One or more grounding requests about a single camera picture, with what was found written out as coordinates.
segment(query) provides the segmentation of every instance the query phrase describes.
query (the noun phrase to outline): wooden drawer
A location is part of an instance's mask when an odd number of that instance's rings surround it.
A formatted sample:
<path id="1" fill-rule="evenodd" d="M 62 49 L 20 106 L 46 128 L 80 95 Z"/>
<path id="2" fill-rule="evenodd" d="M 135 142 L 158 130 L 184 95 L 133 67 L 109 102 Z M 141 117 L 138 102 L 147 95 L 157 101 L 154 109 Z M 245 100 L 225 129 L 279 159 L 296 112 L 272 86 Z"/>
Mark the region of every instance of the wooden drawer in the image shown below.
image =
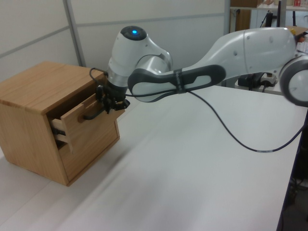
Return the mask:
<path id="1" fill-rule="evenodd" d="M 54 135 L 54 138 L 60 141 L 59 152 L 69 181 L 119 138 L 116 119 L 124 110 L 109 114 L 104 111 L 92 120 L 83 118 L 101 108 L 93 94 L 60 119 L 49 118 L 51 128 L 62 133 Z"/>
<path id="2" fill-rule="evenodd" d="M 43 62 L 0 83 L 0 146 L 9 162 L 70 185 L 119 140 L 124 110 L 83 118 L 101 108 L 89 70 Z"/>

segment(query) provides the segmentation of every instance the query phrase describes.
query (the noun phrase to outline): drawer front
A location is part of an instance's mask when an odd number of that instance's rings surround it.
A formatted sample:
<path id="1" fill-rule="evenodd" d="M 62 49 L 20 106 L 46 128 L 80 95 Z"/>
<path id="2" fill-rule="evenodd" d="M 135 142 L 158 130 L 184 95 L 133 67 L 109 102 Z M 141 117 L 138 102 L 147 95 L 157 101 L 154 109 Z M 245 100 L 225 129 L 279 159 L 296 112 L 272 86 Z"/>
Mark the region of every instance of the drawer front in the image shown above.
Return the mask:
<path id="1" fill-rule="evenodd" d="M 75 181 L 92 163 L 104 154 L 119 139 L 116 122 L 104 129 L 96 143 L 90 149 L 72 154 L 69 145 L 64 145 L 60 150 L 60 157 L 69 181 Z"/>
<path id="2" fill-rule="evenodd" d="M 106 128 L 124 112 L 111 111 L 109 114 L 102 112 L 92 120 L 84 120 L 84 115 L 92 115 L 99 111 L 101 105 L 92 95 L 84 102 L 61 116 L 67 143 L 72 154 L 91 150 L 93 146 L 102 145 L 102 138 L 107 132 Z"/>
<path id="3" fill-rule="evenodd" d="M 109 114 L 104 111 L 92 120 L 83 119 L 83 116 L 97 113 L 101 107 L 93 94 L 61 119 L 50 121 L 53 132 L 59 132 L 54 135 L 55 140 L 64 142 L 59 152 L 69 180 L 119 139 L 116 119 L 124 110 L 112 110 Z"/>

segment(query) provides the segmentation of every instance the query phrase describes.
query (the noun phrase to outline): white wall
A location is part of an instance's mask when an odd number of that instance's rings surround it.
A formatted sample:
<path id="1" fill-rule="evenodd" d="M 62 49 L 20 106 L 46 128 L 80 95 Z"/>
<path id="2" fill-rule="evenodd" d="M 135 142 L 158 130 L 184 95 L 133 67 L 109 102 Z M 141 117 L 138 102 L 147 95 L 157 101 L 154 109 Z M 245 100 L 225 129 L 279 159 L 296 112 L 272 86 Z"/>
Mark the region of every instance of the white wall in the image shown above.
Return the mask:
<path id="1" fill-rule="evenodd" d="M 0 81 L 46 60 L 78 65 L 63 1 L 0 1 Z"/>
<path id="2" fill-rule="evenodd" d="M 72 17 L 67 19 L 64 3 Z M 125 26 L 143 27 L 169 51 L 174 68 L 200 60 L 225 33 L 229 0 L 0 1 L 0 81 L 42 61 L 106 69 L 114 39 Z"/>
<path id="3" fill-rule="evenodd" d="M 170 52 L 176 69 L 199 61 L 224 34 L 226 2 L 71 0 L 69 4 L 86 66 L 106 69 L 117 34 L 135 25 Z"/>

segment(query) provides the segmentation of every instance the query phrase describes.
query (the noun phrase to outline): drawer handle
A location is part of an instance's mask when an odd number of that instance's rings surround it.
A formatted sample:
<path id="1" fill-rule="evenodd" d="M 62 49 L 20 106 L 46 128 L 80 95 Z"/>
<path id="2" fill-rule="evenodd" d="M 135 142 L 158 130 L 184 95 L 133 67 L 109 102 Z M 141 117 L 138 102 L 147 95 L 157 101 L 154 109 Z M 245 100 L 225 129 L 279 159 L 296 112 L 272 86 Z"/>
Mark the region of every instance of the drawer handle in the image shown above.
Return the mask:
<path id="1" fill-rule="evenodd" d="M 99 114 L 101 114 L 103 111 L 105 111 L 104 107 L 102 107 L 98 112 L 96 112 L 96 113 L 94 113 L 92 115 L 84 115 L 83 119 L 85 119 L 85 120 L 92 120 L 95 117 L 97 117 Z"/>

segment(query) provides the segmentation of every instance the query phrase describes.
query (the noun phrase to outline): cardboard box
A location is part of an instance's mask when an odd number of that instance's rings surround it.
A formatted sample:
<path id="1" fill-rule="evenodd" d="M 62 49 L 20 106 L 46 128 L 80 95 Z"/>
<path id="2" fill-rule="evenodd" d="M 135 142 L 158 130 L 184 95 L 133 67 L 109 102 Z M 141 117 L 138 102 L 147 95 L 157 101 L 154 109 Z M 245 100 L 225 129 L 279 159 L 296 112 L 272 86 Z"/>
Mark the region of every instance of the cardboard box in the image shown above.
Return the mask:
<path id="1" fill-rule="evenodd" d="M 295 35 L 298 36 L 300 34 L 303 34 L 304 32 L 308 31 L 308 28 L 306 27 L 300 27 L 300 26 L 286 26 L 288 29 L 294 29 Z"/>
<path id="2" fill-rule="evenodd" d="M 231 0 L 230 6 L 233 7 L 250 7 L 256 8 L 258 7 L 263 0 Z"/>

